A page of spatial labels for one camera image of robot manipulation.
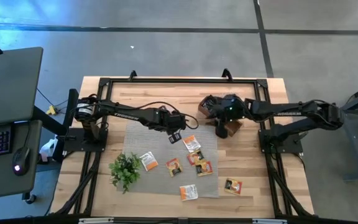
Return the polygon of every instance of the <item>snack packet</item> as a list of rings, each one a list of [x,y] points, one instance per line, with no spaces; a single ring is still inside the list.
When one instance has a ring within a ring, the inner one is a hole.
[[[212,174],[213,171],[212,171],[211,161],[205,161],[205,162],[201,162],[201,163],[197,164],[196,171],[197,171],[197,175],[199,177],[208,175],[208,174]]]
[[[194,200],[198,198],[197,188],[195,184],[181,186],[180,187],[180,198],[184,200]]]
[[[189,160],[191,166],[194,166],[196,164],[200,164],[200,163],[206,161],[203,153],[200,150],[196,150],[194,152],[189,153],[187,155],[187,159]]]
[[[152,152],[148,152],[143,156],[140,156],[140,159],[142,159],[142,163],[146,171],[149,171],[150,169],[153,169],[154,167],[158,166],[158,162],[155,160]]]
[[[194,152],[195,150],[201,148],[201,145],[198,143],[196,137],[194,135],[188,136],[187,138],[183,139],[185,146],[189,152]]]
[[[242,182],[227,178],[226,183],[224,184],[224,191],[232,194],[240,195],[241,194]]]
[[[171,177],[173,177],[174,175],[177,175],[183,171],[183,168],[180,165],[179,160],[177,158],[174,158],[174,159],[168,161],[165,165],[167,166]]]

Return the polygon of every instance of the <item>woven mat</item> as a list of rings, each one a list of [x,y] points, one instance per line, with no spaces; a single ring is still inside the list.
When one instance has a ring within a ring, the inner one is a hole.
[[[190,166],[186,155],[189,153],[183,141],[171,144],[166,133],[148,130],[138,122],[128,122],[124,140],[124,153],[138,156],[152,152],[158,166],[146,172],[143,166],[140,179],[129,187],[130,192],[179,195],[179,187],[195,184],[199,197],[219,197],[218,192],[218,147],[215,128],[200,126],[196,130],[186,128],[180,132],[182,138],[195,135],[201,144],[201,152],[211,161],[213,174],[198,177],[195,167]],[[171,177],[165,163],[173,158],[179,159],[183,172]]]

